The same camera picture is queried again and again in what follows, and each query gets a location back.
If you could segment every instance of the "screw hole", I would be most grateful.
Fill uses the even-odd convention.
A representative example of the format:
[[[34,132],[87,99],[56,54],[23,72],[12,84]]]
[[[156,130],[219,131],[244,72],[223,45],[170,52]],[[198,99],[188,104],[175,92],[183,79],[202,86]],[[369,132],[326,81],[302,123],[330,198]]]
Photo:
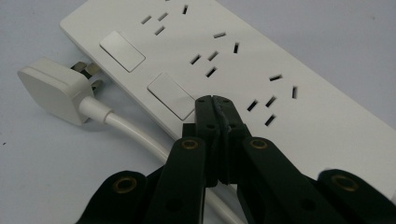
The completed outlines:
[[[195,149],[198,147],[198,143],[194,140],[185,140],[181,143],[181,146],[186,149]]]
[[[123,176],[113,184],[113,190],[119,194],[124,194],[136,188],[136,179],[131,176]]]
[[[349,192],[356,191],[359,188],[359,185],[353,179],[346,177],[344,175],[332,176],[332,182],[338,188],[344,189]]]
[[[250,145],[252,147],[255,147],[257,149],[264,149],[268,147],[267,143],[262,141],[261,139],[253,139],[250,141]]]

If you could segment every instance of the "metal pin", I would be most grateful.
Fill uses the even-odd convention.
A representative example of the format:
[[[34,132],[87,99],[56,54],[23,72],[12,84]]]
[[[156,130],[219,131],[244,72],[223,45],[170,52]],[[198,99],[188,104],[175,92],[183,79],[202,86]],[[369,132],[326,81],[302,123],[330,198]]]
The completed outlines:
[[[84,62],[78,62],[75,65],[73,65],[70,69],[75,70],[76,72],[80,73],[84,68],[87,66],[86,63]]]
[[[102,80],[96,80],[91,84],[93,94],[96,94],[98,90],[103,86],[104,82]]]
[[[83,62],[76,63],[71,67],[71,69],[81,73],[87,79],[90,79],[100,71],[100,67],[96,65],[96,63],[90,63],[89,65],[87,65],[86,63]]]

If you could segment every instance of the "white cable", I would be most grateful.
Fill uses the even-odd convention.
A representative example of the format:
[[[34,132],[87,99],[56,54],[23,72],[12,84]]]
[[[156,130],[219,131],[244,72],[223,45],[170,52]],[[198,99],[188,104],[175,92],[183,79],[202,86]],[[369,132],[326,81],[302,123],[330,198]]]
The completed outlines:
[[[134,126],[129,120],[114,114],[110,107],[103,105],[91,96],[87,96],[82,100],[78,110],[81,114],[91,119],[95,119],[121,130],[148,149],[148,151],[155,155],[160,161],[166,162],[169,154],[168,150],[148,134]],[[205,201],[226,223],[244,223],[211,189],[206,190]]]

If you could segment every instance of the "power strip housing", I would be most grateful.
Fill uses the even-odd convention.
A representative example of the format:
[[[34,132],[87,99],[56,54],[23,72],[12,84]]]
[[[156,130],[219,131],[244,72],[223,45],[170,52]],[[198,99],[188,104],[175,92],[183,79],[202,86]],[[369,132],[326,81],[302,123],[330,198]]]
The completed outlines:
[[[195,99],[220,95],[303,174],[344,169],[396,190],[383,172],[396,132],[214,0],[90,0],[61,27],[175,139]]]

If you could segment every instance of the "power cord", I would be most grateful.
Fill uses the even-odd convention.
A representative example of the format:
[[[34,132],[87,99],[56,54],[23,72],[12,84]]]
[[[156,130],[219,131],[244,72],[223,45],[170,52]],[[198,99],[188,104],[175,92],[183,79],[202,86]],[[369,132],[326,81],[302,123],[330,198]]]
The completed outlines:
[[[100,85],[100,81],[91,85],[88,78],[98,71],[95,66],[77,63],[69,69],[42,58],[22,68],[18,76],[37,104],[56,117],[76,125],[83,124],[88,118],[108,124],[166,162],[168,150],[94,98],[93,89]],[[205,201],[226,223],[244,223],[212,190],[206,190]]]

